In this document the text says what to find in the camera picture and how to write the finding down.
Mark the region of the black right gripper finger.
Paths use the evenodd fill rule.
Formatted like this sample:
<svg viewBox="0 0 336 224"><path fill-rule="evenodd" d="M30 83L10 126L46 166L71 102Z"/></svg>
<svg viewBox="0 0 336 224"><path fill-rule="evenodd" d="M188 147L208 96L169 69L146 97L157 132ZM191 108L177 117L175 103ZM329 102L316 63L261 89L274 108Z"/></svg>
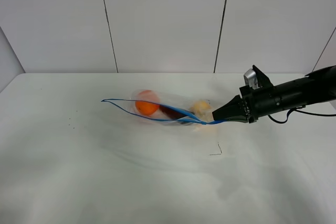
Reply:
<svg viewBox="0 0 336 224"><path fill-rule="evenodd" d="M212 112L213 118L245 118L245 104L240 95L234 96L227 104Z"/></svg>
<svg viewBox="0 0 336 224"><path fill-rule="evenodd" d="M232 115L232 116L222 116L222 115L213 115L214 121L218 122L240 122L248 123L248 119L243 115Z"/></svg>

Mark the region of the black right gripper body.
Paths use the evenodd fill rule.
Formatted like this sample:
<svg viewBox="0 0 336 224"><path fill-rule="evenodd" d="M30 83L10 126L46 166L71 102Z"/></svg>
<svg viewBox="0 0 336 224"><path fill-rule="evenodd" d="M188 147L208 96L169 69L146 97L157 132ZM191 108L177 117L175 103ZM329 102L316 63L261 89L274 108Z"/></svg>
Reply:
<svg viewBox="0 0 336 224"><path fill-rule="evenodd" d="M247 120L256 122L260 117L282 111L281 97L276 94L275 86L253 89L250 86L239 88L246 106Z"/></svg>

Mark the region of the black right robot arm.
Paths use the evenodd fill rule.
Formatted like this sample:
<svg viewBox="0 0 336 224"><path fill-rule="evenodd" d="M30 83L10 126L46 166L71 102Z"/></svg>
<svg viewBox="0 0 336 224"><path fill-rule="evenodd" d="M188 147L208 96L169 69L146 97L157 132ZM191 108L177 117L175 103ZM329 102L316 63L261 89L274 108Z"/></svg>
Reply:
<svg viewBox="0 0 336 224"><path fill-rule="evenodd" d="M215 121L254 123L281 111L290 114L311 104L335 100L335 66L275 86L253 65L244 74L244 80L240 95L212 112Z"/></svg>

